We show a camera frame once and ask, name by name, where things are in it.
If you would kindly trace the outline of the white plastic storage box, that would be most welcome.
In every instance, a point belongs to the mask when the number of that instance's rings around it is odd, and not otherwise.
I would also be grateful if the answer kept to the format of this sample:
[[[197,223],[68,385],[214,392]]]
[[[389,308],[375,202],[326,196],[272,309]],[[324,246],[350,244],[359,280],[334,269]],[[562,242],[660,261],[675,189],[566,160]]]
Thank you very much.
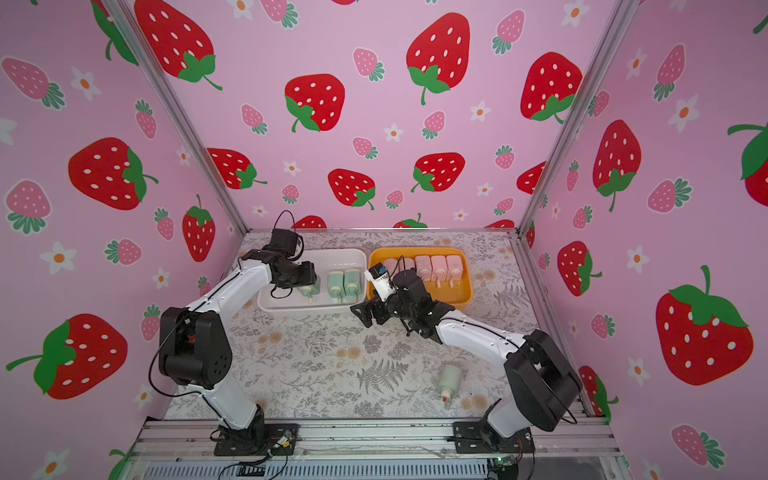
[[[260,291],[257,298],[259,308],[272,316],[292,316],[301,317],[308,315],[327,315],[327,314],[349,314],[350,307],[354,304],[345,303],[335,304],[328,294],[327,277],[331,271],[342,271],[347,269],[360,270],[361,292],[359,303],[364,299],[364,288],[368,286],[368,281],[363,279],[363,270],[367,265],[366,254],[359,249],[319,249],[306,250],[301,261],[311,261],[314,264],[317,274],[315,285],[320,287],[320,292],[314,297],[312,304],[307,302],[300,292],[299,288],[294,288],[291,293],[286,289],[277,289],[274,293],[271,288]]]

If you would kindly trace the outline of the yellow plastic storage box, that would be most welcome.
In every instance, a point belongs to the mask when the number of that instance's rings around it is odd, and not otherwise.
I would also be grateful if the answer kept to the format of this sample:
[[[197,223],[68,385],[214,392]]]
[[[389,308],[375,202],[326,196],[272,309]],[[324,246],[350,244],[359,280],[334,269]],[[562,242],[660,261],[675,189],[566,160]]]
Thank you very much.
[[[383,263],[390,258],[399,259],[403,256],[404,258],[414,259],[419,255],[444,255],[446,257],[455,255],[461,259],[463,273],[461,278],[455,281],[453,285],[450,285],[449,281],[442,281],[441,286],[438,286],[436,282],[430,281],[425,283],[425,287],[434,300],[449,303],[459,310],[465,309],[472,302],[474,292],[468,259],[457,248],[435,246],[379,248],[368,256],[368,267],[373,267],[377,263]]]

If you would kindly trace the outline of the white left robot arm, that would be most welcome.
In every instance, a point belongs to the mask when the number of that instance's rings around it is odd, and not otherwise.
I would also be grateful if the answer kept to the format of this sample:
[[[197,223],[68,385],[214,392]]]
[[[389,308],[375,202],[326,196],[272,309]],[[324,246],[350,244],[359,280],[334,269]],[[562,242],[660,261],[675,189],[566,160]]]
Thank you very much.
[[[209,293],[184,307],[166,309],[149,371],[171,379],[186,395],[199,395],[224,429],[254,430],[263,413],[230,373],[233,353],[226,327],[264,289],[293,292],[314,285],[315,267],[300,259],[303,251],[303,238],[296,231],[275,228],[265,246],[240,257]]]

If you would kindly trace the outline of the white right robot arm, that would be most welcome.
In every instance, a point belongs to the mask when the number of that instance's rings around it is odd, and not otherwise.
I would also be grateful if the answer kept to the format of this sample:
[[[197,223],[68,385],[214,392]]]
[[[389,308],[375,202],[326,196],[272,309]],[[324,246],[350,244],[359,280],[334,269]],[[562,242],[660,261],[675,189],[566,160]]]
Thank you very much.
[[[479,421],[478,437],[492,447],[531,427],[552,432],[570,414],[583,383],[554,340],[544,331],[510,333],[473,319],[435,300],[416,270],[391,276],[377,264],[365,272],[373,297],[350,307],[367,328],[396,318],[406,333],[465,350],[506,374],[511,393]]]

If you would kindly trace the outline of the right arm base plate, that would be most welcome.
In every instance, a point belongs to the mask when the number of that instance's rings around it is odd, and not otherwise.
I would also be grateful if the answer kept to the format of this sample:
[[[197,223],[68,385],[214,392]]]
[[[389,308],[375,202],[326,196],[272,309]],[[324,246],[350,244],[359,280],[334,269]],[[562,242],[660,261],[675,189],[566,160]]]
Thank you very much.
[[[536,451],[531,430],[518,430],[510,437],[502,437],[488,422],[487,417],[497,406],[492,404],[479,420],[456,421],[452,424],[452,435],[447,439],[454,444],[458,454],[489,454],[522,456]]]

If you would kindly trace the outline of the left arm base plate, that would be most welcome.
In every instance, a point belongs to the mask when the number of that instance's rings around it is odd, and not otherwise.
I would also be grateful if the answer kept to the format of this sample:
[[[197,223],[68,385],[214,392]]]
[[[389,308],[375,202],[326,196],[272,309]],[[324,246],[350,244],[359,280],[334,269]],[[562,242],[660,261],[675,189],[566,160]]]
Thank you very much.
[[[235,430],[220,425],[210,439],[215,443],[215,456],[292,455],[298,438],[296,423],[267,423],[264,410],[256,405],[256,413],[248,427]]]

